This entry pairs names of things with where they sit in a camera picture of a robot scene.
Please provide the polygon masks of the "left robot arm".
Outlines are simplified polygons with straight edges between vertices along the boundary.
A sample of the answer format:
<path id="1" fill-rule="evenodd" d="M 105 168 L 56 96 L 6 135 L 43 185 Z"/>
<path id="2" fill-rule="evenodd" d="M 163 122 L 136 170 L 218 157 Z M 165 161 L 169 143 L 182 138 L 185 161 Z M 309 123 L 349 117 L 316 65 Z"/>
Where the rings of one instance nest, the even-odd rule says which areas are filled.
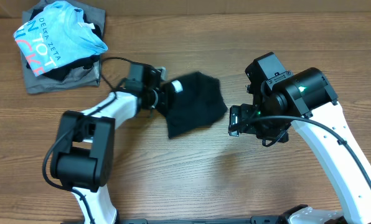
<path id="1" fill-rule="evenodd" d="M 115 131 L 141 109 L 153 110 L 162 104 L 161 83 L 166 78 L 165 67 L 131 62 L 128 76 L 105 100 L 87 110 L 62 115 L 56 140 L 44 158 L 42 175 L 49 185 L 75 196 L 84 223 L 119 223 L 120 215 L 107 187 Z"/>

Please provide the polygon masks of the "black t-shirt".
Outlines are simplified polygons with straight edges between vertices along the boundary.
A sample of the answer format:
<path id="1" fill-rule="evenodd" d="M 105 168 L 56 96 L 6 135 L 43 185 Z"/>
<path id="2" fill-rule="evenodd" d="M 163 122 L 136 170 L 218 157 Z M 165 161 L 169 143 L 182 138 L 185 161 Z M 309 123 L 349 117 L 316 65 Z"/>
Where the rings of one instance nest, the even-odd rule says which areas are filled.
<path id="1" fill-rule="evenodd" d="M 210 126 L 227 112 L 220 80 L 192 72 L 161 86 L 164 103 L 158 108 L 166 119 L 168 138 Z"/>

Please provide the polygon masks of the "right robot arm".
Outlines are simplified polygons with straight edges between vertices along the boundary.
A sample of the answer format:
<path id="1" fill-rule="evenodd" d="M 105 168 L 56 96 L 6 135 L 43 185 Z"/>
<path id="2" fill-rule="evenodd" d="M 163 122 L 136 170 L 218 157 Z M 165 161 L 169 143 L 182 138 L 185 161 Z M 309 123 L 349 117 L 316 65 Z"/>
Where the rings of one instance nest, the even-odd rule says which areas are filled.
<path id="1" fill-rule="evenodd" d="M 337 93 L 319 69 L 285 69 L 270 52 L 247 66 L 252 104 L 230 108 L 228 133 L 252 134 L 265 147 L 288 141 L 293 128 L 327 175 L 341 209 L 298 205 L 272 223 L 371 223 L 371 165 L 345 119 Z"/>

